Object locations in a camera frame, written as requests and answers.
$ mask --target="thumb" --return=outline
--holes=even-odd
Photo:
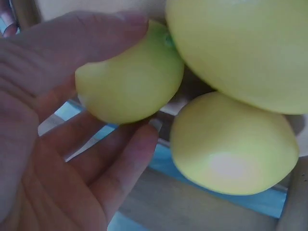
[[[136,12],[69,13],[0,40],[8,64],[0,77],[39,95],[85,63],[112,58],[135,45],[147,28],[147,17]]]

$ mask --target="wooden slat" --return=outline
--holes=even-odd
[[[277,222],[151,169],[120,212],[151,231],[274,231]]]
[[[299,158],[276,231],[308,230],[308,156]]]
[[[14,14],[20,28],[27,29],[40,22],[36,4],[31,0],[12,0]]]

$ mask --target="hand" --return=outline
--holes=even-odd
[[[38,125],[75,94],[74,71],[136,44],[136,13],[71,13],[0,40],[0,230],[106,230],[147,167],[157,131],[124,125],[65,162],[104,123],[88,112],[42,137]]]

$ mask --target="blue fabric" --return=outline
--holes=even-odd
[[[65,103],[55,114],[64,120],[68,120],[71,117],[77,115],[80,111],[80,108],[73,106],[70,103]],[[95,134],[95,138],[102,139],[115,128],[115,125],[105,126]],[[174,177],[182,182],[194,185],[195,187],[198,187],[211,195],[228,200],[234,204],[250,208],[254,211],[274,218],[279,218],[281,216],[283,205],[286,199],[286,193],[269,189],[256,195],[231,196],[207,190],[186,179],[175,167],[171,158],[170,150],[160,144],[156,147],[154,157],[150,163],[150,167],[168,176]]]

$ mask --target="fingernail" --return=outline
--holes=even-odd
[[[132,26],[143,26],[147,24],[148,17],[140,12],[122,11],[115,14],[116,17]]]
[[[149,121],[149,125],[152,125],[158,132],[162,129],[163,123],[160,122],[158,119],[151,119]]]

